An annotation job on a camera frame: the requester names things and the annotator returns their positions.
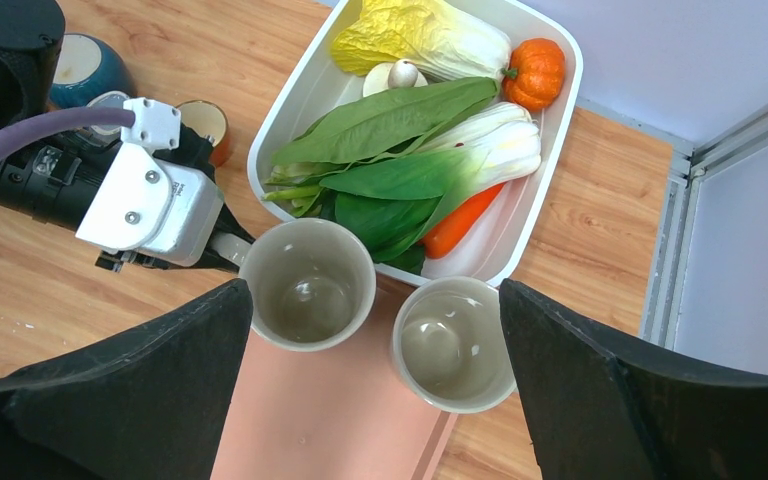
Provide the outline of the tall white floral mug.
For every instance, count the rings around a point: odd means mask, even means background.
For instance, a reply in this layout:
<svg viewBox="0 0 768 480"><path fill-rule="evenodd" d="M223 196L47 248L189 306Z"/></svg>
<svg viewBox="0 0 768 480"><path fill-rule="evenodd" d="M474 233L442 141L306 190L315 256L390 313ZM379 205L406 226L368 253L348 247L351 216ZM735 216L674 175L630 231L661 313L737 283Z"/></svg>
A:
<svg viewBox="0 0 768 480"><path fill-rule="evenodd" d="M445 412L484 412L516 390L499 292L478 279L439 278L411 293L395 317L390 358L407 388Z"/></svg>

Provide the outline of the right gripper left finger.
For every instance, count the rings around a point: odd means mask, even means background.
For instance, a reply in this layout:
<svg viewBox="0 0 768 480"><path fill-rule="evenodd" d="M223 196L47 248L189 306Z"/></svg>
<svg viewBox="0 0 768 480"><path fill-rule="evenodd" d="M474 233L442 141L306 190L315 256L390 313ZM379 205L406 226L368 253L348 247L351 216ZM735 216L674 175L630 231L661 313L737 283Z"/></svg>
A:
<svg viewBox="0 0 768 480"><path fill-rule="evenodd" d="M253 301L230 280L0 378L0 479L207 479Z"/></svg>

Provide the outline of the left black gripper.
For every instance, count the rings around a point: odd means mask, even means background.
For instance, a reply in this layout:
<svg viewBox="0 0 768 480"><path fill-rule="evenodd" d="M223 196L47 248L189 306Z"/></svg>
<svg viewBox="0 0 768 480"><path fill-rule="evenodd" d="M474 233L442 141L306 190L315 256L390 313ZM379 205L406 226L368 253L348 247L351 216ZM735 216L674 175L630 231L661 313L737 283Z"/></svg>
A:
<svg viewBox="0 0 768 480"><path fill-rule="evenodd" d="M209 161L213 146L208 139L188 126L181 127L180 139L180 147L160 149L153 156L196 168L216 183L215 168ZM22 147L0 161L0 205L75 234L121 144L122 141L113 141L101 146L67 131ZM236 273L236 265L209 247L218 233L230 233L248 242L255 240L224 202L205 251L193 266L178 266L134 251L108 253L101 248L96 264L111 271L119 271L124 263L133 263L151 269L196 268Z"/></svg>

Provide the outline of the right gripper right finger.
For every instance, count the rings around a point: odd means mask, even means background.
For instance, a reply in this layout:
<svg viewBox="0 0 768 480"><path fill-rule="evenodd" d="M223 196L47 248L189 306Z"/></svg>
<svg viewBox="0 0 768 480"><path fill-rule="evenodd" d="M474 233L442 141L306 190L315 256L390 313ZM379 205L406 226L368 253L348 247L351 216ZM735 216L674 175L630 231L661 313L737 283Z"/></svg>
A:
<svg viewBox="0 0 768 480"><path fill-rule="evenodd" d="M546 479L768 479L768 375L694 359L514 280L504 333Z"/></svg>

